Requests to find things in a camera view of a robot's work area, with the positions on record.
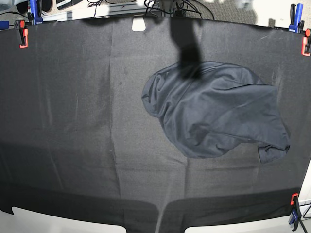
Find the black felt table cover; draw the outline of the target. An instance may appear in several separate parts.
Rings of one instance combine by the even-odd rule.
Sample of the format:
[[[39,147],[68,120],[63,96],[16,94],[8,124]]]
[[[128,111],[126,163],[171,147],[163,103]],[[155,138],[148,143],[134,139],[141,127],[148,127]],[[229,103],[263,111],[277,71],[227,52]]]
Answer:
[[[277,89],[288,153],[262,163],[256,144],[186,157],[141,94],[178,62],[171,18],[55,22],[0,33],[0,208],[123,226],[129,233],[287,216],[311,159],[311,60],[303,36],[192,19],[201,62],[246,67]]]

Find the dark grey t-shirt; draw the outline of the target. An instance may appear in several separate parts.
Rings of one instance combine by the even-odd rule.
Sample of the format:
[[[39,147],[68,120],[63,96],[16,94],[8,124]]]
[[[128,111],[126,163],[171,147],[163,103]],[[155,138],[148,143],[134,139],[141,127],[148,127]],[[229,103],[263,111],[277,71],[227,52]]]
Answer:
[[[189,158],[216,158],[250,143],[257,145],[260,161],[269,163],[290,148],[277,89],[240,65],[175,63],[148,79],[141,99],[168,140]]]

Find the blue clamp far right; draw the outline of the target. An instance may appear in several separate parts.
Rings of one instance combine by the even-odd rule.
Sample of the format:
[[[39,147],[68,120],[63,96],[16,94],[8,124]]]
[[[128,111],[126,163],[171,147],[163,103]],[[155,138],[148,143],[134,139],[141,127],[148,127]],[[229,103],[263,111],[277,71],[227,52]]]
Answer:
[[[301,20],[303,11],[303,4],[298,5],[291,4],[290,8],[290,20],[289,31],[294,33],[301,33],[304,27],[304,21]]]

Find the red clamp far left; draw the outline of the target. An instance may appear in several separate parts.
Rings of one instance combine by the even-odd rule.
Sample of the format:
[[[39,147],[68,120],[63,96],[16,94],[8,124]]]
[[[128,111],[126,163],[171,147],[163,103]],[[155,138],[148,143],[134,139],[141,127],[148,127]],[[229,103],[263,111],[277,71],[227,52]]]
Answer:
[[[18,30],[20,36],[20,48],[28,47],[28,29],[24,20],[16,20],[14,22],[14,28]]]

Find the blue clamp near right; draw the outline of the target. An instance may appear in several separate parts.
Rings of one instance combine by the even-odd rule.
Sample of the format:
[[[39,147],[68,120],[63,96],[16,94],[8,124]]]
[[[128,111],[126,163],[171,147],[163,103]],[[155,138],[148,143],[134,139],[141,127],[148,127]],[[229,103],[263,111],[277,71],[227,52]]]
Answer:
[[[291,203],[292,206],[291,216],[289,220],[289,225],[292,227],[292,231],[295,232],[298,229],[298,226],[301,225],[304,233],[308,233],[303,221],[302,214],[300,211],[299,201],[298,201],[298,193],[292,194]]]

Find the red clamp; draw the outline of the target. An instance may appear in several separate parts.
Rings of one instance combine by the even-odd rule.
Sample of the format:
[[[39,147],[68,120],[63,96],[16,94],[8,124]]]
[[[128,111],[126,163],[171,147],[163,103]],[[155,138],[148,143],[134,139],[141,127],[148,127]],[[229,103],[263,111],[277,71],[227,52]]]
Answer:
[[[24,20],[16,20],[14,22],[14,28],[18,30],[20,36],[20,48],[28,47],[28,29]]]
[[[302,42],[301,54],[307,57],[310,57],[311,55],[311,30],[310,29],[306,29],[305,31],[303,42]]]

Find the blue clamp far left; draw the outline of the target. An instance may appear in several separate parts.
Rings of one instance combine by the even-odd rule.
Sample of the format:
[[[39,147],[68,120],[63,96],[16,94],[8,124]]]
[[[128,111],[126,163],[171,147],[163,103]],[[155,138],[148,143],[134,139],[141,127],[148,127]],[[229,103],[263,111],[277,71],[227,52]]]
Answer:
[[[43,24],[42,0],[29,0],[29,11],[27,12],[28,19],[33,25]]]

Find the blue clamp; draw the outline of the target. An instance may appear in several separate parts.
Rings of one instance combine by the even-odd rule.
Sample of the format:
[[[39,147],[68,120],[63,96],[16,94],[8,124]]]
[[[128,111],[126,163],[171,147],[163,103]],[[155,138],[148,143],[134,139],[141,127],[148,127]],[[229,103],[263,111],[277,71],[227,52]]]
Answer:
[[[294,33],[301,33],[304,27],[304,21],[301,20],[303,11],[303,4],[298,5],[291,4],[290,8],[290,20],[289,31]]]
[[[27,12],[28,19],[33,25],[43,24],[42,0],[29,0],[29,11]]]
[[[304,233],[308,233],[303,221],[302,214],[300,211],[299,201],[298,201],[298,193],[292,194],[291,203],[292,206],[291,216],[289,220],[289,225],[292,227],[292,231],[295,232],[298,229],[298,226],[301,225]]]

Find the red clamp far right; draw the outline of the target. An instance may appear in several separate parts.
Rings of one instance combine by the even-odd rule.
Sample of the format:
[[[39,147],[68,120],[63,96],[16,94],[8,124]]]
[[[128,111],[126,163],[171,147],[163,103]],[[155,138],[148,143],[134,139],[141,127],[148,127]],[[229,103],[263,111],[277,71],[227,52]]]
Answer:
[[[305,31],[303,42],[302,42],[301,54],[307,57],[310,57],[311,55],[311,30],[310,29],[306,29]]]

